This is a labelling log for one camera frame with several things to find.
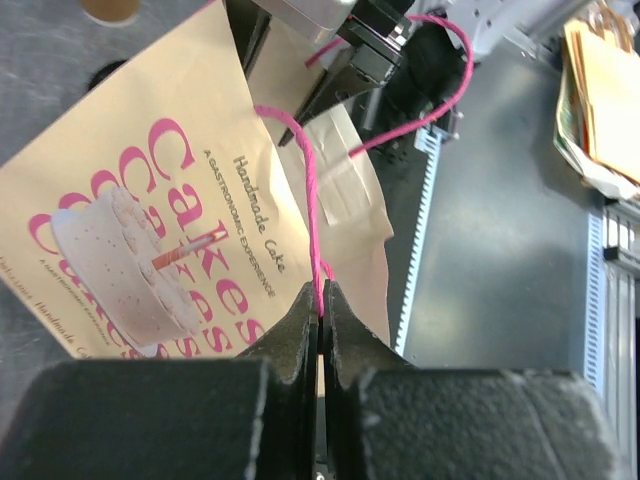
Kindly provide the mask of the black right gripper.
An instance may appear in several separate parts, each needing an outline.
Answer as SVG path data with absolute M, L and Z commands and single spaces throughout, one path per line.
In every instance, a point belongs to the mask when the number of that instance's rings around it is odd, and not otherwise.
M 412 1 L 402 0 L 355 2 L 339 28 L 339 36 L 352 47 L 334 58 L 296 111 L 294 119 L 300 126 L 390 80 L 403 59 L 410 27 L 405 14 L 412 5 Z M 271 15 L 254 1 L 244 1 L 243 8 L 241 60 L 249 78 L 269 33 Z

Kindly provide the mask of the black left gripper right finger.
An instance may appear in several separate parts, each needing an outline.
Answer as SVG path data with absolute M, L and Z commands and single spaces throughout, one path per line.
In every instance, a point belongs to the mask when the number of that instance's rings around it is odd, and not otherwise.
M 348 390 L 375 372 L 415 369 L 355 315 L 336 281 L 325 281 L 323 299 L 326 390 Z

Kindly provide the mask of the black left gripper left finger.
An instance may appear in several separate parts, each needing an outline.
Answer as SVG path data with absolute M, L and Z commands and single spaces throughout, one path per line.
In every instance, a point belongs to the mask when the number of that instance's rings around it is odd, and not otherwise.
M 286 384 L 303 378 L 317 381 L 318 316 L 314 288 L 305 283 L 285 315 L 254 344 L 242 351 L 241 359 L 266 359 Z

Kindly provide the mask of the pink and cream paper bag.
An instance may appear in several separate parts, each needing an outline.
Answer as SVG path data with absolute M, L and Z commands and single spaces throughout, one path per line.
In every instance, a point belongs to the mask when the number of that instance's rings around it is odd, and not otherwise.
M 275 146 L 308 61 L 281 32 L 247 80 L 210 1 L 2 167 L 1 277 L 70 354 L 3 478 L 315 475 L 316 384 L 238 355 L 328 277 L 387 344 L 393 230 L 344 107 Z

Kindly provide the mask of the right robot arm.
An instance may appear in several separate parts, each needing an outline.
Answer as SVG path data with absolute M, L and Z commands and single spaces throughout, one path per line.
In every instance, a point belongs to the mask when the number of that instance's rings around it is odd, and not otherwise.
M 251 71 L 272 18 L 293 28 L 318 51 L 314 64 L 340 42 L 340 53 L 295 113 L 305 126 L 335 105 L 381 90 L 394 129 L 357 147 L 368 151 L 449 112 L 462 98 L 474 66 L 509 34 L 541 41 L 557 33 L 583 1 L 443 1 L 411 14 L 410 1 L 230 1 L 227 13 L 245 72 Z

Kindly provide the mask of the stacked brown paper cups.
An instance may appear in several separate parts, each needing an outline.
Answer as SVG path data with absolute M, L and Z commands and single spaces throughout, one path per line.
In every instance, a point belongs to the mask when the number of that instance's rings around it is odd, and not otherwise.
M 139 9 L 140 0 L 79 0 L 84 12 L 96 23 L 120 27 L 131 23 Z

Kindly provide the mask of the paper bags stack outside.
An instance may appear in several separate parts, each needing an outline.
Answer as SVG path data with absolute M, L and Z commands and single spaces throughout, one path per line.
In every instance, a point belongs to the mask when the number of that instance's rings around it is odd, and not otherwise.
M 639 197 L 637 22 L 598 1 L 564 25 L 553 143 L 583 182 L 613 199 Z

